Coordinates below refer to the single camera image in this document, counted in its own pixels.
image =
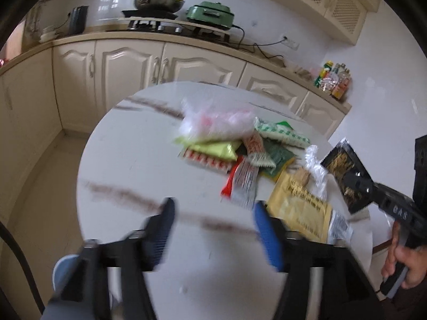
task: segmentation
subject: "green package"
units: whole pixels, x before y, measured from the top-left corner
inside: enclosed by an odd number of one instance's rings
[[[274,143],[268,139],[263,139],[263,142],[264,149],[276,164],[276,168],[262,168],[261,174],[268,178],[272,178],[276,182],[282,171],[295,161],[295,154],[290,150],[287,150],[284,146]]]
[[[306,148],[310,145],[310,140],[307,137],[298,134],[286,125],[265,122],[257,118],[255,129],[264,138],[271,138],[294,147]]]
[[[232,142],[213,142],[213,143],[193,143],[183,137],[175,139],[176,143],[182,144],[188,149],[197,151],[199,153],[212,155],[223,160],[236,161],[238,156],[236,149],[242,144],[241,141]]]

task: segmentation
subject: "finger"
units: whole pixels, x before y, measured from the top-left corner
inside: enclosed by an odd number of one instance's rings
[[[397,241],[392,242],[392,244],[389,247],[389,251],[387,253],[387,260],[392,264],[396,263],[396,256],[394,256],[394,250],[396,249],[396,247],[397,247]]]
[[[383,268],[384,268],[384,274],[382,275],[384,278],[390,277],[390,275],[393,275],[394,271],[396,270],[395,264],[389,263],[389,262],[385,263]]]
[[[409,270],[404,282],[402,283],[403,289],[410,289],[420,284],[426,276],[426,272],[422,270]]]
[[[392,227],[392,243],[397,244],[399,241],[399,231],[400,231],[400,224],[397,221],[394,221],[393,227]]]
[[[404,289],[415,287],[421,283],[426,275],[423,256],[420,251],[398,246],[395,250],[396,259],[404,263],[408,268],[405,280],[402,283]]]
[[[422,269],[424,263],[419,251],[398,245],[394,249],[394,256],[399,262],[402,262],[409,269]]]

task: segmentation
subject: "food package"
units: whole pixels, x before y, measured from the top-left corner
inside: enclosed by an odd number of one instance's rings
[[[247,158],[239,156],[221,195],[229,198],[232,203],[252,210],[257,189],[257,175],[258,167],[251,165]]]
[[[184,119],[179,132],[193,143],[234,141],[254,131],[255,116],[250,110],[219,111],[210,106],[197,108],[183,100]]]
[[[263,144],[266,152],[276,164],[276,167],[273,169],[262,169],[261,174],[277,181],[280,173],[295,161],[295,154],[269,139],[263,139]]]
[[[361,177],[371,180],[368,171],[345,138],[323,159],[322,166],[334,176],[351,214],[371,203],[368,196],[354,191],[344,184],[343,179],[347,172],[359,174]]]
[[[228,173],[235,164],[235,162],[221,160],[211,155],[199,153],[188,148],[184,148],[179,153],[179,157],[201,167],[214,169],[221,173]]]
[[[264,149],[263,138],[257,131],[249,137],[243,138],[243,144],[248,153],[248,160],[253,166],[275,168],[276,164]]]
[[[307,137],[296,133],[286,125],[265,122],[256,118],[255,130],[264,138],[271,138],[295,147],[306,148],[310,145],[310,140]]]
[[[282,172],[277,180],[267,208],[289,230],[314,242],[327,242],[332,207],[310,194],[287,172]]]
[[[190,144],[186,139],[182,137],[178,137],[177,139],[175,139],[175,142],[183,144],[188,149],[212,155],[223,160],[232,161],[236,161],[238,159],[236,149],[242,144],[241,141]]]
[[[347,244],[350,244],[353,228],[336,210],[332,210],[330,218],[327,243],[334,244],[337,239],[344,239]]]
[[[300,167],[294,173],[293,178],[305,188],[310,180],[310,175],[310,171],[307,171],[304,167]]]

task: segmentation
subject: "pan lid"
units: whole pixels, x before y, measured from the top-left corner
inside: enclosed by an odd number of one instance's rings
[[[203,1],[200,4],[196,5],[197,7],[204,7],[204,8],[210,8],[213,10],[217,10],[220,12],[225,12],[231,15],[234,15],[230,11],[230,7],[227,7],[225,5],[222,5],[220,2],[209,2],[209,1]]]

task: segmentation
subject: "red package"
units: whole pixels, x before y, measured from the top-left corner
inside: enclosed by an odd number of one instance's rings
[[[236,173],[236,169],[238,168],[238,165],[243,161],[243,156],[239,155],[238,160],[236,161],[236,164],[231,168],[230,174],[228,175],[227,184],[223,187],[223,190],[221,190],[221,196],[230,198],[231,196],[231,187],[233,185],[233,177],[234,173]]]
[[[228,177],[221,195],[243,208],[254,207],[258,167],[251,165],[245,157],[239,156]]]

